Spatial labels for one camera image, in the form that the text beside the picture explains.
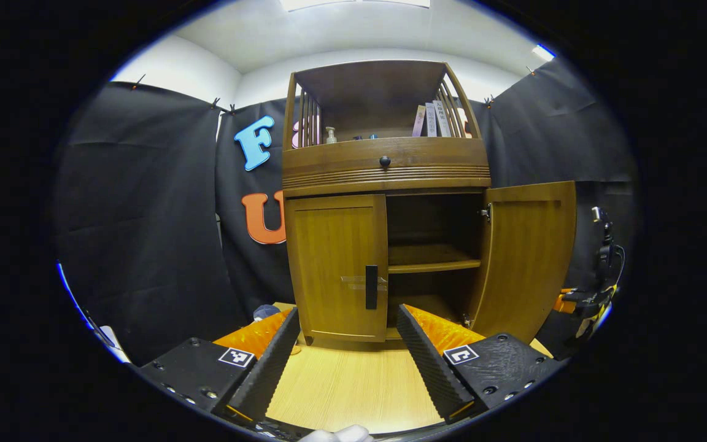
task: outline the open cabinet door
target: open cabinet door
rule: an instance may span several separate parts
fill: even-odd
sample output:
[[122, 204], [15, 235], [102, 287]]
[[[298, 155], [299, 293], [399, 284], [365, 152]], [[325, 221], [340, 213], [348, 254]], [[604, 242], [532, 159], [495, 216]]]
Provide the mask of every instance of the open cabinet door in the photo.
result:
[[285, 229], [305, 337], [383, 342], [389, 271], [385, 196], [288, 199]]
[[489, 188], [471, 329], [530, 344], [561, 293], [577, 228], [573, 181]]

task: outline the bottle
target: bottle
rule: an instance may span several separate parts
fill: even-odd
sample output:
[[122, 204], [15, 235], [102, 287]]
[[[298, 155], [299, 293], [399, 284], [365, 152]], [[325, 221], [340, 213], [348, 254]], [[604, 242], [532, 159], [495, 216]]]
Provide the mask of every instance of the bottle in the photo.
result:
[[334, 128], [331, 126], [326, 126], [326, 130], [329, 131], [329, 137], [326, 138], [326, 144], [337, 142], [337, 138], [334, 137]]

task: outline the black door handle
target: black door handle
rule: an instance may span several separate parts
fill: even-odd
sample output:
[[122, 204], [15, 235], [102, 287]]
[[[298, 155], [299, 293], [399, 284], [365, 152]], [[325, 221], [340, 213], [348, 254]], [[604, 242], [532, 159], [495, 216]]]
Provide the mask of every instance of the black door handle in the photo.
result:
[[378, 266], [365, 266], [365, 308], [378, 308]]

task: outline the cabinet shelf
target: cabinet shelf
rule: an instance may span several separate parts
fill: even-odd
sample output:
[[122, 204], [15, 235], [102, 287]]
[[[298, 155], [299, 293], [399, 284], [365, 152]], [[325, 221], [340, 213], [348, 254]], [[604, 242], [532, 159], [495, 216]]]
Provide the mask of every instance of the cabinet shelf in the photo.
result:
[[477, 268], [482, 264], [451, 244], [391, 244], [389, 273], [423, 273]]

